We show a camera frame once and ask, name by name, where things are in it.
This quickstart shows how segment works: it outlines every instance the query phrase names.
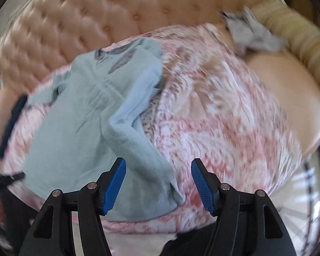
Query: black strap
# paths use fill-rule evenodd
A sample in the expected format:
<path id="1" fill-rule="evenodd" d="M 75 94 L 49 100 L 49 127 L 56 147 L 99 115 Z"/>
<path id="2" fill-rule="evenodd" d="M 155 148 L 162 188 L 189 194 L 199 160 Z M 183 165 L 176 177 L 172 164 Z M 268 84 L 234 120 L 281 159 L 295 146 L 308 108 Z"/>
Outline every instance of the black strap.
<path id="1" fill-rule="evenodd" d="M 5 150 L 9 141 L 9 137 L 12 134 L 15 122 L 17 122 L 22 109 L 24 108 L 26 102 L 27 102 L 27 95 L 22 95 L 19 97 L 17 103 L 15 104 L 14 108 L 12 109 L 12 116 L 9 119 L 5 133 L 2 136 L 1 144 L 0 144 L 0 160 L 4 157 Z"/>

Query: bed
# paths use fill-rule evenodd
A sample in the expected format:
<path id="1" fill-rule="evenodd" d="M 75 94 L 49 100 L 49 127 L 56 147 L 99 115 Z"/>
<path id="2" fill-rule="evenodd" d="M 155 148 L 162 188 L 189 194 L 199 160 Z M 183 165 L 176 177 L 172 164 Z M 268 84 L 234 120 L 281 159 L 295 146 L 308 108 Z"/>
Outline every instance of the bed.
<path id="1" fill-rule="evenodd" d="M 0 141 L 19 95 L 35 91 L 77 55 L 169 25 L 199 27 L 206 23 L 218 30 L 225 49 L 232 50 L 232 39 L 218 10 L 236 12 L 244 6 L 289 42 L 289 50 L 283 53 L 249 52 L 243 60 L 282 107 L 281 117 L 297 140 L 292 150 L 299 150 L 298 162 L 304 161 L 320 144 L 320 30 L 282 0 L 31 0 L 0 41 L 4 81 Z M 0 171 L 14 171 L 16 159 L 0 162 Z M 13 186 L 11 192 L 27 203 L 21 186 Z M 42 201 L 33 201 L 29 206 L 38 210 Z"/>

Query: floor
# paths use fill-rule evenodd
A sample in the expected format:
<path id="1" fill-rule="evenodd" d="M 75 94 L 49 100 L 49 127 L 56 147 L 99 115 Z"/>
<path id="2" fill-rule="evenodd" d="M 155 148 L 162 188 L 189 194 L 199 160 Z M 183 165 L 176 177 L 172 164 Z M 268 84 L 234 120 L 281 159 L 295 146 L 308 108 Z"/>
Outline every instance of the floor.
<path id="1" fill-rule="evenodd" d="M 8 0 L 0 10 L 0 36 L 17 7 L 28 0 Z M 320 159 L 315 153 L 294 176 L 271 197 L 292 238 L 298 256 L 309 255 L 320 237 Z M 159 255 L 173 235 L 128 236 L 107 234 L 110 247 L 120 255 Z M 83 255 L 79 227 L 74 224 L 77 256 Z"/>

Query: blue gripper pad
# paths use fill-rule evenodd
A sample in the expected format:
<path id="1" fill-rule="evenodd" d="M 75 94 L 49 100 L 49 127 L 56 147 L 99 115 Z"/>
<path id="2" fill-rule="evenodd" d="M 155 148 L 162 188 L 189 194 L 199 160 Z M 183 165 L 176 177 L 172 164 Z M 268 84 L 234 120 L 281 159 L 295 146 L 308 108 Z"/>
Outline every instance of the blue gripper pad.
<path id="1" fill-rule="evenodd" d="M 108 211 L 113 208 L 118 192 L 120 191 L 122 182 L 125 178 L 126 171 L 127 166 L 125 160 L 123 158 L 117 158 L 113 164 L 113 167 L 109 171 L 113 174 L 110 174 L 111 176 L 109 176 L 111 179 L 103 196 L 102 212 L 104 215 L 106 215 Z"/>
<path id="2" fill-rule="evenodd" d="M 191 162 L 191 173 L 205 210 L 214 215 L 216 211 L 215 201 L 219 198 L 219 190 L 216 183 L 213 182 L 200 159 L 194 159 Z"/>

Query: metal screw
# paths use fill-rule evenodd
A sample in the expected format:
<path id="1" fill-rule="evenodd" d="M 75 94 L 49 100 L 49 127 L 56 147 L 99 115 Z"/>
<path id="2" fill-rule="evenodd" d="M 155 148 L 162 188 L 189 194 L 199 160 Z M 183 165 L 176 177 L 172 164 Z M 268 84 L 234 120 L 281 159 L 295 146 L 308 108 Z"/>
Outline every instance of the metal screw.
<path id="1" fill-rule="evenodd" d="M 222 190 L 224 191 L 228 191 L 230 189 L 230 185 L 227 183 L 223 183 L 220 185 L 220 187 L 222 188 Z"/>
<path id="2" fill-rule="evenodd" d="M 53 191 L 53 192 L 52 192 L 52 196 L 53 196 L 53 197 L 60 196 L 60 190 L 57 189 L 57 190 Z"/>
<path id="3" fill-rule="evenodd" d="M 88 189 L 96 189 L 96 187 L 97 187 L 97 184 L 95 182 L 88 184 Z"/>
<path id="4" fill-rule="evenodd" d="M 265 197 L 265 192 L 262 191 L 261 189 L 258 190 L 256 193 L 257 193 L 257 195 L 260 196 L 260 197 Z"/>

